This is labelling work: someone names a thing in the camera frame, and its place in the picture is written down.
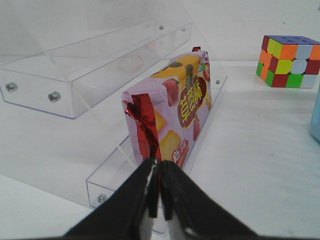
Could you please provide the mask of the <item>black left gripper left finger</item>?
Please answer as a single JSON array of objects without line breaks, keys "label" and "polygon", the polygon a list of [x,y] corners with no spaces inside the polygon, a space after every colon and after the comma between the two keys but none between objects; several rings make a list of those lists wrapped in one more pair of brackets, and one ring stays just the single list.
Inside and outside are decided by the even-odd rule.
[{"label": "black left gripper left finger", "polygon": [[158,215],[159,161],[146,159],[129,178],[66,238],[150,238]]}]

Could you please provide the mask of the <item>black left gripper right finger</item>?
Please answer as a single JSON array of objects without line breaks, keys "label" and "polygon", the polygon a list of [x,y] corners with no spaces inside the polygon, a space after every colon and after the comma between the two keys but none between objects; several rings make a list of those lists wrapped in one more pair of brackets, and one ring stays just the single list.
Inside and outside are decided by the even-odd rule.
[{"label": "black left gripper right finger", "polygon": [[164,218],[172,238],[257,238],[259,235],[213,201],[175,163],[160,164]]}]

